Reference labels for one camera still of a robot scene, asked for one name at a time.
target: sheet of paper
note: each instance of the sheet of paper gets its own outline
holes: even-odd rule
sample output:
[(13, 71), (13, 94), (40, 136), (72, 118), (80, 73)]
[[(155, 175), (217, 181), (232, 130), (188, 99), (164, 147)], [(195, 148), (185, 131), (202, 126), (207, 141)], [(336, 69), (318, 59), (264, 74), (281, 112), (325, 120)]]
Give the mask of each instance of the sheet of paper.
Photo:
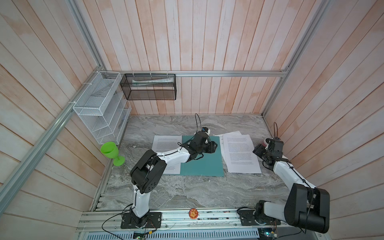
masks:
[(247, 135), (223, 135), (224, 152), (228, 172), (261, 173), (251, 137)]
[[(152, 150), (154, 152), (166, 152), (179, 147), (178, 142), (182, 142), (182, 136), (154, 136)], [(180, 174), (180, 163), (168, 166), (163, 174)]]
[[(241, 132), (240, 131), (236, 131), (236, 132), (229, 132), (229, 133), (224, 133), (224, 134), (227, 134), (227, 135), (241, 135)], [(220, 138), (221, 156), (223, 157), (224, 162), (227, 163), (227, 161), (225, 159), (225, 153), (224, 153), (224, 142), (223, 142), (223, 135), (224, 134), (215, 135), (215, 137), (219, 137)]]

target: black cable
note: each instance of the black cable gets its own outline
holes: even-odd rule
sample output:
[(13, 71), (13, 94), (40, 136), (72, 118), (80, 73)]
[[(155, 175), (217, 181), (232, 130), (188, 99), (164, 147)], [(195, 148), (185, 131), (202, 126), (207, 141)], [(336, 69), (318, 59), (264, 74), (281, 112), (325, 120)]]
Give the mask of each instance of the black cable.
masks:
[(103, 229), (104, 231), (106, 231), (106, 232), (109, 233), (109, 234), (112, 234), (112, 235), (118, 237), (118, 238), (121, 239), (121, 240), (124, 240), (124, 239), (122, 239), (121, 237), (117, 236), (116, 234), (113, 234), (113, 233), (111, 233), (111, 232), (105, 230), (103, 226), (104, 226), (104, 223), (106, 223), (109, 219), (111, 219), (111, 218), (113, 218), (113, 217), (116, 217), (116, 216), (118, 216), (118, 215), (120, 215), (120, 214), (123, 214), (123, 213), (125, 213), (125, 212), (124, 212), (124, 210), (123, 210), (121, 213), (118, 213), (118, 214), (116, 214), (116, 215), (113, 215), (113, 216), (111, 216), (110, 218), (108, 218), (107, 220), (105, 220), (105, 221), (102, 223), (102, 225), (101, 225), (101, 229)]
[(278, 239), (278, 238), (286, 237), (286, 236), (293, 236), (293, 235), (299, 234), (299, 233), (301, 233), (301, 232), (303, 232), (303, 230), (300, 228), (300, 232), (298, 232), (298, 233), (293, 233), (293, 234), (283, 235), (283, 236), (280, 236), (280, 237), (275, 238), (274, 240), (276, 240), (276, 239)]
[(273, 123), (273, 136), (274, 136), (274, 139), (277, 139), (279, 136), (279, 128), (277, 127), (276, 122)]
[(147, 237), (146, 237), (147, 226), (148, 226), (148, 221), (145, 223), (144, 239), (147, 239)]
[(192, 160), (199, 160), (200, 158), (203, 158), (203, 157), (204, 157), (204, 154), (203, 154), (203, 153), (199, 153), (199, 154), (201, 154), (201, 157), (199, 157), (199, 158), (195, 158), (195, 159), (192, 159)]
[(262, 161), (263, 167), (265, 167), (265, 168), (268, 169), (269, 171), (272, 171), (272, 172), (273, 172), (273, 170), (267, 168), (267, 167), (264, 165), (265, 162), (266, 162), (266, 161), (263, 159), (263, 161)]
[(122, 218), (122, 214), (125, 213), (125, 212), (124, 212), (125, 209), (126, 209), (127, 207), (131, 206), (131, 205), (132, 205), (132, 204), (126, 206), (126, 207), (121, 211), (121, 219), (123, 219), (123, 218)]
[(311, 190), (311, 201), (310, 201), (310, 206), (308, 207), (308, 210), (307, 210), (307, 217), (305, 219), (305, 232), (304, 234), (307, 233), (307, 223), (308, 223), (308, 215), (310, 213), (310, 210), (311, 210), (311, 206), (312, 206), (312, 203), (313, 203), (313, 189), (312, 187), (307, 183), (307, 181), (305, 179), (303, 179), (302, 177), (300, 177), (300, 175), (295, 171), (294, 167), (293, 166), (290, 166), (289, 163), (287, 162), (288, 166), (290, 167), (290, 169), (292, 169), (294, 171), (294, 173), (296, 173), (296, 175), (306, 184), (308, 185), (308, 187), (310, 188)]
[(151, 166), (152, 166), (152, 164), (153, 164), (153, 160), (155, 160), (154, 156), (152, 156), (152, 162), (151, 162), (151, 164), (149, 165), (149, 169), (148, 169), (147, 175), (145, 175), (145, 178), (144, 178), (143, 182), (139, 185), (139, 187), (141, 187), (141, 186), (143, 185), (143, 183), (145, 182), (145, 180), (147, 179), (148, 174), (149, 174), (150, 169), (151, 169)]
[(168, 155), (174, 154), (175, 152), (172, 152), (172, 153), (168, 153), (168, 154), (165, 154), (165, 155), (157, 155), (157, 156), (158, 156), (158, 157), (161, 157), (161, 156), (168, 156)]
[(199, 116), (197, 113), (195, 113), (196, 130), (198, 131), (199, 129), (197, 128), (197, 119), (196, 119), (196, 115), (197, 115), (197, 117), (199, 118), (199, 121), (200, 121), (200, 128), (201, 128), (201, 120), (200, 120), (200, 116)]
[(254, 209), (254, 208), (252, 208), (252, 207), (239, 207), (237, 210), (236, 210), (236, 212), (237, 212), (237, 214), (240, 216), (240, 217), (243, 217), (243, 218), (245, 218), (247, 221), (252, 221), (252, 220), (249, 220), (247, 217), (245, 217), (245, 216), (243, 216), (242, 214), (240, 214), (240, 210), (241, 209)]
[(305, 218), (305, 233), (304, 233), (304, 234), (307, 233), (308, 215), (309, 215), (309, 213), (310, 213), (311, 206), (312, 206), (312, 202), (313, 202), (313, 189), (312, 189), (311, 187), (310, 187), (310, 189), (311, 189), (311, 192), (312, 192), (312, 196), (311, 196), (310, 206), (309, 206), (308, 211), (307, 211), (307, 217)]

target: wire basket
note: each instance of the wire basket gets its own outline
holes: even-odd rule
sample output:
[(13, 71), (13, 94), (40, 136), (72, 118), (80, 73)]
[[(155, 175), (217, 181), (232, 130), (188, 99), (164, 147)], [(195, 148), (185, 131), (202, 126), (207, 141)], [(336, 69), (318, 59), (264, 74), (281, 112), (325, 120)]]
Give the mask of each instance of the wire basket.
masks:
[(125, 127), (132, 109), (130, 105), (128, 109), (124, 108), (127, 100), (122, 96), (122, 92), (113, 95), (103, 116), (79, 115), (99, 144), (120, 142), (121, 130)]
[(78, 115), (102, 116), (116, 91), (121, 75), (99, 72), (73, 106)]
[(175, 74), (129, 74), (120, 86), (127, 100), (176, 100)]

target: teal folder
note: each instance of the teal folder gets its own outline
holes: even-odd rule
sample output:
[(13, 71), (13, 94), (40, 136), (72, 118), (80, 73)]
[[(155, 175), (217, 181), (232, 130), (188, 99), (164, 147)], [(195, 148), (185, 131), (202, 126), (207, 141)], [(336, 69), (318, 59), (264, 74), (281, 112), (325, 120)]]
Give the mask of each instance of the teal folder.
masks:
[[(183, 143), (191, 139), (193, 136), (183, 136)], [(191, 160), (182, 163), (180, 167), (180, 175), (183, 176), (214, 176), (224, 177), (223, 162), (221, 158), (220, 139), (219, 137), (210, 137), (211, 141), (217, 143), (214, 153), (203, 153), (204, 157), (199, 160)]]

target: small red object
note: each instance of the small red object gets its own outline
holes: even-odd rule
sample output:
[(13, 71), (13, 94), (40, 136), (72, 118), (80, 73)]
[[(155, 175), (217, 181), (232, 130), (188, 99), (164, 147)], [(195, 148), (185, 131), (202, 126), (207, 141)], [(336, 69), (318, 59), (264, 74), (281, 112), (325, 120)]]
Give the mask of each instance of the small red object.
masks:
[(196, 209), (189, 210), (189, 217), (191, 219), (196, 219), (199, 216), (199, 212)]

